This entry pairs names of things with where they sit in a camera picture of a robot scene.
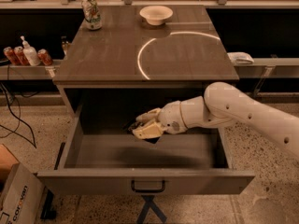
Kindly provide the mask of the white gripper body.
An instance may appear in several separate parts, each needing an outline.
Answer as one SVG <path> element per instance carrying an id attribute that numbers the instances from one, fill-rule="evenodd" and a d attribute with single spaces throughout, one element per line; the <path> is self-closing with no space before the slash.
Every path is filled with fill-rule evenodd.
<path id="1" fill-rule="evenodd" d="M 181 101 L 165 105 L 158 115 L 158 120 L 162 123 L 167 133 L 177 134 L 187 131 L 181 114 Z"/>

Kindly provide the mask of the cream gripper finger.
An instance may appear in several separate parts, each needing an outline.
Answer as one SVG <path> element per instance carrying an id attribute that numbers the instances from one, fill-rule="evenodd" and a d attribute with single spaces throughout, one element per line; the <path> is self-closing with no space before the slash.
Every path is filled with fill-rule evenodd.
<path id="1" fill-rule="evenodd" d="M 138 139 L 159 138 L 166 131 L 166 127 L 161 122 L 152 119 L 146 123 L 136 122 L 133 125 L 132 133 Z"/>
<path id="2" fill-rule="evenodd" d="M 137 116 L 135 120 L 142 124 L 145 124 L 151 120 L 158 121 L 160 112 L 161 112 L 160 108 L 154 108 L 146 113 L 143 113 L 143 114 Z"/>

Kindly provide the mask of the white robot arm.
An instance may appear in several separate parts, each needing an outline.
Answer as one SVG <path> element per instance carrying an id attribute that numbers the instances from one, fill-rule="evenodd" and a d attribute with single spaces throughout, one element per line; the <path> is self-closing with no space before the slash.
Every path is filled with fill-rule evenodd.
<path id="1" fill-rule="evenodd" d="M 255 101 L 224 82 L 208 85 L 202 96 L 175 101 L 138 116 L 132 133 L 138 139 L 149 140 L 195 127 L 226 127 L 235 121 L 247 124 L 299 159 L 299 118 Z"/>

